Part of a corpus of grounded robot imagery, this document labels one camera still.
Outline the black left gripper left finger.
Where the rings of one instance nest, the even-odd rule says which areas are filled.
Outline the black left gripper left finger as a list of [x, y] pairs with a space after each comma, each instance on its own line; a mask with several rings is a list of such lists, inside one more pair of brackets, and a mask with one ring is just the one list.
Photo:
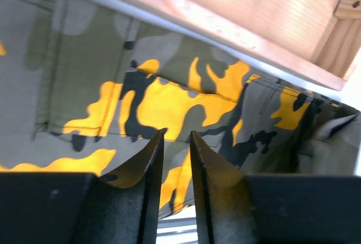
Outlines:
[[164, 134], [104, 176], [1, 174], [2, 243], [155, 243]]

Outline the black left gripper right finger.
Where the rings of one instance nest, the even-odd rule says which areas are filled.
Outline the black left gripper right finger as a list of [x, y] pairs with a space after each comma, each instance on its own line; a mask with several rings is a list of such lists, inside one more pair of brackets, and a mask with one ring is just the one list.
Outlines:
[[246, 174], [190, 134], [199, 243], [359, 243], [360, 178]]

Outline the camouflage yellow green trousers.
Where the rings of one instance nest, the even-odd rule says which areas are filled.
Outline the camouflage yellow green trousers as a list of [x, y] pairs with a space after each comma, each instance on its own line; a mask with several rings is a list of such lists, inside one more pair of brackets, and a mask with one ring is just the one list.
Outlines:
[[165, 218], [194, 202], [192, 131], [248, 173], [351, 175], [360, 112], [89, 0], [1, 0], [1, 171], [104, 175], [158, 130]]

